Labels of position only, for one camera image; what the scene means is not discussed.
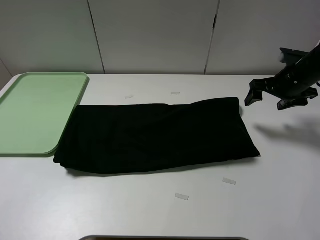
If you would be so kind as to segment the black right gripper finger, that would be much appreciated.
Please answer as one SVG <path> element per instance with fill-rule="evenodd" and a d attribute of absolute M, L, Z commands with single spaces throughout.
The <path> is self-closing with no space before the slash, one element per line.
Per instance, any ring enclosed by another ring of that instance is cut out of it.
<path fill-rule="evenodd" d="M 304 107 L 308 105 L 308 98 L 298 98 L 298 99 L 281 99 L 277 103 L 277 109 L 279 111 L 286 110 L 294 107 Z"/>
<path fill-rule="evenodd" d="M 257 89 L 255 86 L 250 86 L 249 92 L 244 100 L 244 105 L 246 107 L 251 106 L 256 102 L 260 102 L 263 100 L 263 91 Z"/>

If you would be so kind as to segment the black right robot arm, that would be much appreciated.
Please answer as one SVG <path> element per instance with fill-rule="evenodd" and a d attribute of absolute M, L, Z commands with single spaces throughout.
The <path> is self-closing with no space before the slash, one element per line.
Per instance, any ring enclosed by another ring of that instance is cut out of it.
<path fill-rule="evenodd" d="M 277 103 L 279 111 L 307 106 L 309 99 L 319 96 L 312 86 L 320 82 L 320 46 L 310 52 L 289 48 L 280 51 L 280 62 L 286 67 L 273 77 L 252 80 L 245 106 L 262 101 L 263 92 L 280 99 Z"/>

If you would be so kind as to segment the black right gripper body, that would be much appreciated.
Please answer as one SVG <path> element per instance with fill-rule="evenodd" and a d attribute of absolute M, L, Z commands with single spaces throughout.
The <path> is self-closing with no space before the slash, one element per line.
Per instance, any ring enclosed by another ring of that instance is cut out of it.
<path fill-rule="evenodd" d="M 285 68 L 274 77 L 254 79 L 249 84 L 262 92 L 280 99 L 313 99 L 318 91 L 312 88 L 319 82 L 319 70 L 294 70 Z"/>

